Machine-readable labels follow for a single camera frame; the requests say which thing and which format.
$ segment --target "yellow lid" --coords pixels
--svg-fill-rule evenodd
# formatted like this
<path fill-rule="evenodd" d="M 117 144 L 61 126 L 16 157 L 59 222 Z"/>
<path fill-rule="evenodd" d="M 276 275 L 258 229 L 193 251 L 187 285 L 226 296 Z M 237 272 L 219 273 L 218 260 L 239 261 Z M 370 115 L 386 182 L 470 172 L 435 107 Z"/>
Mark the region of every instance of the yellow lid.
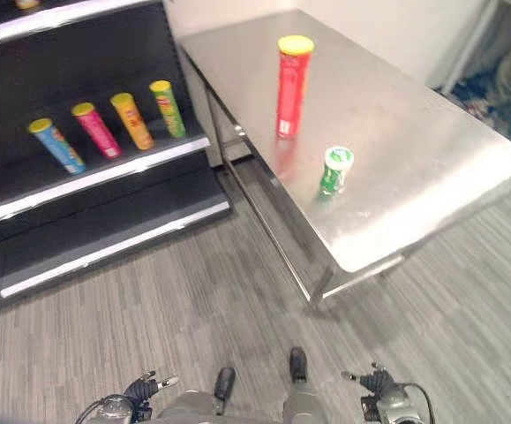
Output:
<path fill-rule="evenodd" d="M 305 55 L 314 50 L 314 42 L 303 35 L 287 35 L 279 38 L 279 50 L 285 55 Z"/>
<path fill-rule="evenodd" d="M 36 119 L 33 121 L 27 129 L 31 133 L 38 133 L 39 131 L 47 130 L 51 126 L 51 119 L 43 117 L 42 119 Z"/>
<path fill-rule="evenodd" d="M 79 103 L 71 109 L 75 117 L 83 117 L 94 110 L 94 105 L 89 102 Z"/>
<path fill-rule="evenodd" d="M 154 81 L 149 85 L 151 91 L 169 91 L 170 90 L 170 82 L 165 81 L 164 79 L 159 81 Z"/>
<path fill-rule="evenodd" d="M 123 104 L 133 102 L 133 97 L 129 93 L 118 93 L 117 95 L 110 99 L 110 102 L 116 108 L 118 106 L 122 106 Z"/>

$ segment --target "green and white canister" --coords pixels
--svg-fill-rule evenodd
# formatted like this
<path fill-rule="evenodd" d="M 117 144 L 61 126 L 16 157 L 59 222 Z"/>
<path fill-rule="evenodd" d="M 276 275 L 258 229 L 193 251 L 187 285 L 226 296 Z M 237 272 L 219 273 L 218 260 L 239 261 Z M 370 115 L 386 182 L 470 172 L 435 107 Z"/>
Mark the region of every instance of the green and white canister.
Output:
<path fill-rule="evenodd" d="M 353 152 L 343 146 L 332 146 L 324 154 L 324 175 L 319 188 L 324 194 L 339 193 L 343 189 L 345 175 L 353 165 Z"/>

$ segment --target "white wall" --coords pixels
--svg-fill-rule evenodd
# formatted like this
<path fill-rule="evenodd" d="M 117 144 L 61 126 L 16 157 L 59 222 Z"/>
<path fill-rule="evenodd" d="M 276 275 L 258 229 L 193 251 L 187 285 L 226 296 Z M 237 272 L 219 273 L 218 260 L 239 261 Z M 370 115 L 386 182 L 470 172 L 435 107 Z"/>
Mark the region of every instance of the white wall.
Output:
<path fill-rule="evenodd" d="M 439 86 L 484 0 L 297 0 L 298 8 L 430 86 Z"/>
<path fill-rule="evenodd" d="M 176 38 L 297 7 L 297 0 L 164 0 Z"/>

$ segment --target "green canister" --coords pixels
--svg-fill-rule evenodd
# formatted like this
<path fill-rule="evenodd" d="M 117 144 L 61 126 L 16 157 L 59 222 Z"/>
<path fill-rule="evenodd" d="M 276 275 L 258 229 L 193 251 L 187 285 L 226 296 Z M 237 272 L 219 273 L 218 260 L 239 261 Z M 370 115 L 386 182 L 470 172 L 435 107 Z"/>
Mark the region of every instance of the green canister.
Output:
<path fill-rule="evenodd" d="M 184 137 L 186 131 L 184 130 L 183 119 L 178 111 L 177 102 L 175 101 L 173 90 L 170 87 L 170 82 L 164 80 L 155 81 L 151 83 L 149 88 L 155 95 L 155 100 L 159 105 L 159 109 L 165 119 L 165 124 L 167 124 L 170 135 L 173 137 Z"/>
<path fill-rule="evenodd" d="M 339 193 L 343 189 L 345 174 L 353 165 L 353 153 L 343 146 L 333 146 L 324 155 L 324 175 L 319 188 L 324 194 Z"/>

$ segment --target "blue chip canister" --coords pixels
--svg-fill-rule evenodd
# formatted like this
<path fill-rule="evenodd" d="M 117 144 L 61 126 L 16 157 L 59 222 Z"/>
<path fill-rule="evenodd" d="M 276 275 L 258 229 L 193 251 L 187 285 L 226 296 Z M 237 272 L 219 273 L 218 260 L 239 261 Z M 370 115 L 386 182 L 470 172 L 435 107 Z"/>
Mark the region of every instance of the blue chip canister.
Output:
<path fill-rule="evenodd" d="M 27 129 L 71 174 L 80 174 L 86 169 L 80 156 L 55 128 L 51 119 L 47 117 L 37 119 Z"/>

